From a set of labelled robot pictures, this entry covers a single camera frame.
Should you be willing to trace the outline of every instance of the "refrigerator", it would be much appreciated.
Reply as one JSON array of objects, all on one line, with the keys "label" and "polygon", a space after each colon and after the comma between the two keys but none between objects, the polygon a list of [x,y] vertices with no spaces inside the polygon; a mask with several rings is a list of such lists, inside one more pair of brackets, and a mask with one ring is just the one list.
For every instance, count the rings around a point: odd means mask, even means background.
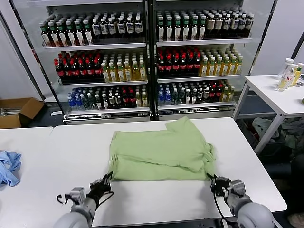
[{"label": "refrigerator", "polygon": [[[232,116],[236,105],[233,96],[242,90],[245,76],[252,69],[276,5],[275,0],[10,0],[7,2],[14,10],[28,45],[38,61],[41,72],[37,72],[37,75],[40,74],[37,77],[44,77],[49,90],[64,113],[63,121],[66,124],[170,120],[185,115],[189,118]],[[225,11],[227,11],[226,15],[229,11],[238,15],[247,14],[244,19],[252,15],[254,21],[247,36],[234,35],[234,31],[229,35],[223,35],[224,32],[218,35],[215,30],[211,30],[207,35],[206,30],[205,35],[199,38],[200,19],[206,10],[211,14],[214,13],[217,18]],[[159,17],[163,17],[164,31],[167,34],[168,17],[172,18],[173,31],[177,15],[181,17],[181,28],[185,27],[185,16],[190,18],[188,36],[185,39],[180,36],[177,40],[173,36],[160,39]],[[195,16],[199,17],[197,33],[191,38]],[[195,70],[191,68],[189,71],[188,68],[187,71],[179,69],[176,73],[177,71],[173,71],[173,57],[171,66],[169,63],[162,66],[160,63],[160,52],[169,54],[183,51],[187,52],[188,67],[191,65],[189,60],[191,52],[195,52],[198,59],[197,53],[203,55],[207,50],[213,54],[221,53],[221,57],[226,57],[224,54],[230,51],[230,54],[237,57],[235,67],[239,56],[242,56],[241,70],[237,74],[232,70],[230,74],[224,75],[212,71],[213,74],[202,76],[201,67]],[[165,54],[164,60],[170,62],[168,55]],[[126,59],[131,68],[129,69],[131,76],[126,73],[128,70]],[[181,59],[182,55],[178,59],[180,66]],[[198,95],[200,87],[203,88],[203,94],[205,93],[205,84],[210,84],[210,90],[213,85],[221,90],[217,90],[214,98],[210,96],[206,99],[193,99]],[[191,90],[190,100],[180,98],[180,85],[181,87],[187,85]],[[234,94],[228,94],[229,99],[222,98],[226,86],[229,91],[234,87]],[[161,87],[164,93],[168,88],[170,100],[160,98]],[[177,97],[173,96],[174,88],[179,89]]]}]

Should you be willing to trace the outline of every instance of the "folded shirt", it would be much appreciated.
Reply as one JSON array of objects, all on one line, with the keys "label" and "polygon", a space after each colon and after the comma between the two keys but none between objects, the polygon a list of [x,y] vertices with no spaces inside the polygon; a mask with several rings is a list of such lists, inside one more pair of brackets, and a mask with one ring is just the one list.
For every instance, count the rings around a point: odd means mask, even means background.
[{"label": "folded shirt", "polygon": [[167,130],[115,132],[110,146],[114,181],[206,180],[214,175],[213,147],[187,118]]}]

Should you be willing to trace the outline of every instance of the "crumpled blue shirt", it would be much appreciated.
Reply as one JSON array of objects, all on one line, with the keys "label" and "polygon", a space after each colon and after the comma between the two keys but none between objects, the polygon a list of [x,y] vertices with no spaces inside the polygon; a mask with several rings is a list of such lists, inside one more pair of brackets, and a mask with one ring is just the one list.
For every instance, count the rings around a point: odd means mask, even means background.
[{"label": "crumpled blue shirt", "polygon": [[12,174],[21,165],[21,154],[9,151],[0,152],[0,184],[8,184],[11,187],[19,184],[20,180]]}]

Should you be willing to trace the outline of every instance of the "display fridge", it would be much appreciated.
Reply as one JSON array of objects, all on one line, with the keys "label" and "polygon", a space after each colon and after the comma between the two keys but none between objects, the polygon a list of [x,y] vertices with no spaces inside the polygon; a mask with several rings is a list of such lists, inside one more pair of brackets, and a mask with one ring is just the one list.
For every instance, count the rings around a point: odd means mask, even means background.
[{"label": "display fridge", "polygon": [[67,124],[232,116],[276,0],[10,0]]}]

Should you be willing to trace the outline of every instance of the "cardboard box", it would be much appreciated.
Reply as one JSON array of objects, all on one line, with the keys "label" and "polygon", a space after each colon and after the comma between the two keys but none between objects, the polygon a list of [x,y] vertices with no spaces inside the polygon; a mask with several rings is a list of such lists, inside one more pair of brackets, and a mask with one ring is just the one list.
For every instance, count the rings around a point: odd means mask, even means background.
[{"label": "cardboard box", "polygon": [[20,108],[18,114],[0,116],[0,129],[26,127],[42,109],[43,102],[35,98],[0,100],[0,108]]}]

